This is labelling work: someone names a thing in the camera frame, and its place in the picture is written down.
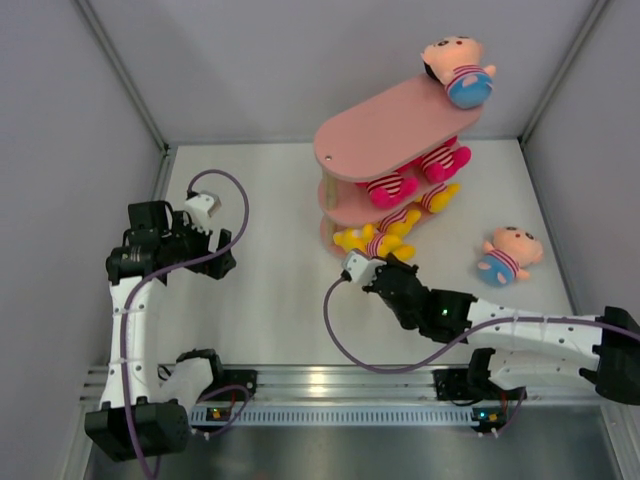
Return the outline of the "pink white panda plush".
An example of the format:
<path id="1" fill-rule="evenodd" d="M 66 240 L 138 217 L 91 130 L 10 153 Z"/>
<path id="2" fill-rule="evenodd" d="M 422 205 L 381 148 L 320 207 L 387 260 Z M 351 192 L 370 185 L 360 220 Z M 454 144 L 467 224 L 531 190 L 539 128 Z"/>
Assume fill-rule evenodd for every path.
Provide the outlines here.
<path id="1" fill-rule="evenodd" d="M 379 209 L 391 209 L 415 193 L 419 181 L 414 176 L 405 177 L 394 171 L 356 186 L 366 190 L 371 203 Z"/>
<path id="2" fill-rule="evenodd" d="M 454 136 L 422 155 L 418 165 L 430 183 L 444 182 L 455 176 L 472 158 L 472 151 Z"/>

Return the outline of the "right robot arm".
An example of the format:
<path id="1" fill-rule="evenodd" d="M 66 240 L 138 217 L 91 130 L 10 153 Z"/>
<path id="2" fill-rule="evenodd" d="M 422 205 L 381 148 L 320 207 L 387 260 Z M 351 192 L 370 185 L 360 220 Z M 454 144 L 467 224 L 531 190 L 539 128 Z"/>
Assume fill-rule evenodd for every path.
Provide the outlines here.
<path id="1" fill-rule="evenodd" d="M 470 293 L 430 289 L 418 268 L 349 254 L 355 283 L 378 295 L 400 326 L 445 345 L 473 349 L 468 388 L 480 397 L 534 386 L 593 388 L 610 401 L 639 403 L 639 325 L 624 309 L 600 315 L 544 315 L 491 303 Z"/>

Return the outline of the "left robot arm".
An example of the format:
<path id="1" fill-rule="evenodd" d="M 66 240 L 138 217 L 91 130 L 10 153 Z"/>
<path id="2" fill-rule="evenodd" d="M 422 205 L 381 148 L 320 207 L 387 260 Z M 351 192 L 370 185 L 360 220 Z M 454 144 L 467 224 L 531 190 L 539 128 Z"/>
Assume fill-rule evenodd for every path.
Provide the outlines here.
<path id="1" fill-rule="evenodd" d="M 108 377 L 98 410 L 84 429 L 111 460 L 178 453 L 187 444 L 188 415 L 200 396 L 219 397 L 226 376 L 213 349 L 182 353 L 166 380 L 158 375 L 158 325 L 171 268 L 220 280 L 236 266 L 232 234 L 219 232 L 209 250 L 217 195 L 191 193 L 181 210 L 166 201 L 128 207 L 130 226 L 106 259 L 112 300 Z"/>

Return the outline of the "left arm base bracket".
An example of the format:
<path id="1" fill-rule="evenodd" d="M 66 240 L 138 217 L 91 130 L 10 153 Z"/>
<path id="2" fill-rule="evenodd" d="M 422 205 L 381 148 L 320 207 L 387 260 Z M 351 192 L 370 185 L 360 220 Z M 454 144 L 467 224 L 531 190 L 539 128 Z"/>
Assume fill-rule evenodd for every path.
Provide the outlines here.
<path id="1" fill-rule="evenodd" d="M 258 371 L 253 369 L 225 368 L 224 372 L 214 379 L 214 382 L 204 389 L 201 396 L 208 396 L 215 390 L 223 387 L 240 385 L 249 391 L 249 396 L 256 393 L 258 384 Z M 226 391 L 213 397 L 213 400 L 239 401 L 242 394 L 239 390 Z"/>

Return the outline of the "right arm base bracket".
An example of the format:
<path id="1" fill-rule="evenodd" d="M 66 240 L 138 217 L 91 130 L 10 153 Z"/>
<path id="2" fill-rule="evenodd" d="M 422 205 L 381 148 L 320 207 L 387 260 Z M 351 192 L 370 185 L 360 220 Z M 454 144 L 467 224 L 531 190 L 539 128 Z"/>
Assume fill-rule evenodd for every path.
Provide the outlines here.
<path id="1" fill-rule="evenodd" d="M 436 397 L 457 406 L 471 406 L 482 401 L 518 400 L 521 388 L 502 389 L 484 373 L 467 368 L 440 369 L 433 373 Z"/>

